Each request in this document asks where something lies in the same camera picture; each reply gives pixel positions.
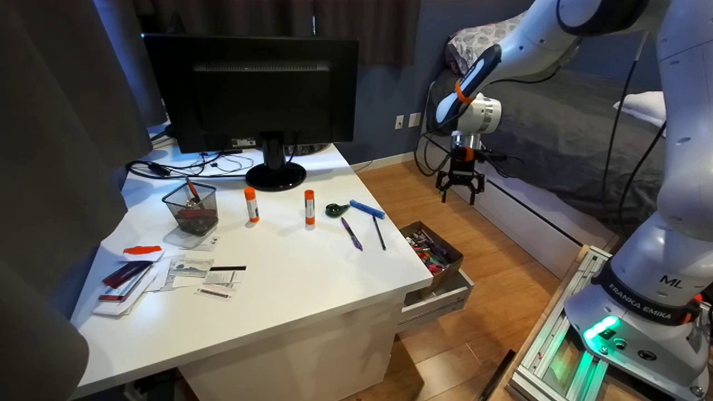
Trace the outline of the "stack of white notebooks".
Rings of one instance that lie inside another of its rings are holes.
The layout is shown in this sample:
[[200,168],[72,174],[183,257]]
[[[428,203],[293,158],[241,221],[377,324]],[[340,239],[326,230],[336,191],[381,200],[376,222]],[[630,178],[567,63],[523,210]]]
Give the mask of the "stack of white notebooks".
[[157,276],[153,263],[143,267],[135,276],[117,288],[105,285],[97,297],[94,315],[120,316],[128,313],[133,305],[147,291]]

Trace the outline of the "black computer monitor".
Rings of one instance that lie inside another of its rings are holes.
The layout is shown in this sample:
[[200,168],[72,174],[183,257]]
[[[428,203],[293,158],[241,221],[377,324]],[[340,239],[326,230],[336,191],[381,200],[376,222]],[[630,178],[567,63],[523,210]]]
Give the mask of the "black computer monitor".
[[145,33],[160,95],[182,153],[259,148],[250,187],[299,186],[287,146],[354,139],[357,39]]

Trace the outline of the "orange white packet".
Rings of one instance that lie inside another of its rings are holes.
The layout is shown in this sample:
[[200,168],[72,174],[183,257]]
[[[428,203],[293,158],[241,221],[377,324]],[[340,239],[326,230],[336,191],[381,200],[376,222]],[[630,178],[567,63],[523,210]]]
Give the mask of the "orange white packet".
[[125,248],[118,256],[120,262],[156,262],[160,261],[165,254],[165,250],[155,244],[155,246],[133,246]]

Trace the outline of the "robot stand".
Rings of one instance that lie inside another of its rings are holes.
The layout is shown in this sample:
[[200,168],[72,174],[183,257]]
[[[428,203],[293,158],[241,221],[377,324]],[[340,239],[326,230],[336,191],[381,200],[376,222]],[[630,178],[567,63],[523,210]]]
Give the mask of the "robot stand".
[[655,232],[617,255],[588,248],[510,386],[528,401],[596,401],[618,373],[649,399],[703,401],[711,329],[698,294],[711,284],[713,243]]

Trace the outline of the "purple pen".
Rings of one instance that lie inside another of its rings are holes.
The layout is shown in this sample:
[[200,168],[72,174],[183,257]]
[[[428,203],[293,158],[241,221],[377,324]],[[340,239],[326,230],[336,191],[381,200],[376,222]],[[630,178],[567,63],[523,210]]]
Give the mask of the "purple pen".
[[353,246],[354,246],[356,249],[358,249],[359,251],[364,251],[364,248],[363,248],[363,246],[362,246],[360,240],[357,238],[356,234],[354,233],[353,229],[351,228],[351,226],[350,226],[349,223],[347,222],[346,218],[341,217],[341,218],[340,218],[340,221],[341,221],[342,226],[344,227],[344,229],[347,231],[347,233],[348,233],[348,235],[349,235],[349,238],[350,238],[350,240],[351,240]]

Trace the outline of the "bed with grey cover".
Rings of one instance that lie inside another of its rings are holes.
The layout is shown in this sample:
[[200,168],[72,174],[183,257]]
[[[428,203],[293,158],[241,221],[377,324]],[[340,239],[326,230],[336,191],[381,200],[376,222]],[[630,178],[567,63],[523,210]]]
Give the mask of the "bed with grey cover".
[[501,102],[499,126],[481,140],[510,157],[490,164],[474,208],[553,276],[564,277],[581,246],[616,246],[656,211],[665,141],[658,127],[622,114],[608,79],[562,70],[580,39],[555,11],[524,19],[501,46],[501,61],[544,58],[547,79],[500,81],[485,94]]

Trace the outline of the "white folded towel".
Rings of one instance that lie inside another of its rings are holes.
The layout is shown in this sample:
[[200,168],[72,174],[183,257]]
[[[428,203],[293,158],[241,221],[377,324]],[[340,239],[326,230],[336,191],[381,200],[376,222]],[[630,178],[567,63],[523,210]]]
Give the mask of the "white folded towel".
[[666,121],[665,98],[662,91],[627,94],[621,110],[624,114],[646,121],[660,129]]

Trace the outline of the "white desk drawer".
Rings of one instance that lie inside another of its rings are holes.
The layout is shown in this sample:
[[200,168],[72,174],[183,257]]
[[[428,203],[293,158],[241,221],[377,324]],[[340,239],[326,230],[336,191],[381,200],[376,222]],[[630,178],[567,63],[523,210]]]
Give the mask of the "white desk drawer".
[[396,333],[417,329],[465,307],[474,283],[464,271],[459,271],[442,287],[429,295],[417,295],[412,291],[403,302],[401,319]]

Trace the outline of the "black mesh pen holder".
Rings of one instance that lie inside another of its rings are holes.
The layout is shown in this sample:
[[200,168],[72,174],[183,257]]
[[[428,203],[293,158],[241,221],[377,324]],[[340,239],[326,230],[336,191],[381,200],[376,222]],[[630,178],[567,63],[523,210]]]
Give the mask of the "black mesh pen holder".
[[194,236],[204,236],[219,221],[217,188],[204,183],[191,182],[201,198],[199,204],[192,201],[186,182],[163,196],[162,201],[175,218],[181,231]]

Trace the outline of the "white card with black stripe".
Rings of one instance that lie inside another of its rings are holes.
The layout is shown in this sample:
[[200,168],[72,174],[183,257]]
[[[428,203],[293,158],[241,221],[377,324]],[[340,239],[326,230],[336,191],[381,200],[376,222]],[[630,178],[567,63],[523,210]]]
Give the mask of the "white card with black stripe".
[[232,286],[242,283],[246,271],[246,266],[213,266],[207,272],[203,283]]

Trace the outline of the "patterned grey pillow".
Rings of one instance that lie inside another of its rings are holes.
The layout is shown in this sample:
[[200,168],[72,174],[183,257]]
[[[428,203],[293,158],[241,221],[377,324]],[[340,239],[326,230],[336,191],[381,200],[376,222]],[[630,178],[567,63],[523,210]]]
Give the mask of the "patterned grey pillow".
[[520,23],[526,12],[489,25],[463,28],[446,43],[444,56],[454,74],[464,75],[481,54],[492,44],[499,43]]

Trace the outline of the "grey curtain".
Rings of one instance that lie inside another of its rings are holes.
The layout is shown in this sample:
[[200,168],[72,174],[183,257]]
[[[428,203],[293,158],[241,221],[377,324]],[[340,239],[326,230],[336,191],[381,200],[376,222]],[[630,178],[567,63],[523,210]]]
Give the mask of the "grey curtain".
[[86,371],[70,316],[166,120],[143,5],[0,0],[0,401],[67,401]]

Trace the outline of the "heap of pens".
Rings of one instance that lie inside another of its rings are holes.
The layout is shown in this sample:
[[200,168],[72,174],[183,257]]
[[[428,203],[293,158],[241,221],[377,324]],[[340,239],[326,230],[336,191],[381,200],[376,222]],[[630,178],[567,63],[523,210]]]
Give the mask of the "heap of pens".
[[449,261],[446,249],[425,230],[421,229],[408,234],[405,239],[433,276],[438,276],[447,269]]

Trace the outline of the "brown cardboard box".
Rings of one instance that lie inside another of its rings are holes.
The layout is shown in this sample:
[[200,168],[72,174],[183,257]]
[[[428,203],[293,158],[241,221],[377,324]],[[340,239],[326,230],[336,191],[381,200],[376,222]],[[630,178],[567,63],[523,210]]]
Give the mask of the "brown cardboard box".
[[434,230],[432,230],[430,227],[428,227],[421,221],[413,222],[405,227],[400,228],[399,231],[405,238],[405,236],[407,236],[408,234],[411,234],[421,229],[425,230],[426,233],[433,236],[433,238],[435,238],[436,243],[440,244],[446,249],[449,261],[449,265],[445,271],[438,274],[438,276],[431,275],[433,276],[433,279],[431,281],[431,284],[428,285],[428,287],[418,290],[418,294],[420,295],[420,297],[425,297],[426,295],[431,294],[431,292],[439,290],[441,287],[443,287],[443,285],[448,283],[449,280],[453,279],[459,273],[460,267],[464,260],[464,256],[452,244],[446,241],[446,239],[442,238],[440,234],[437,234]]

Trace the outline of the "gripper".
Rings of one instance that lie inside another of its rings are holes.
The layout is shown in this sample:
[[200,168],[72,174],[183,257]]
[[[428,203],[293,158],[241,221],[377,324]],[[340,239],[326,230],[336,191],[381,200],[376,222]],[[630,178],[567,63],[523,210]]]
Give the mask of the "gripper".
[[476,196],[484,192],[487,183],[486,175],[474,171],[476,163],[482,162],[482,157],[478,150],[470,146],[451,148],[449,155],[451,157],[449,171],[441,170],[436,173],[436,189],[441,194],[441,203],[446,202],[447,193],[454,184],[453,175],[472,175],[471,183],[468,184],[469,205],[474,206]]

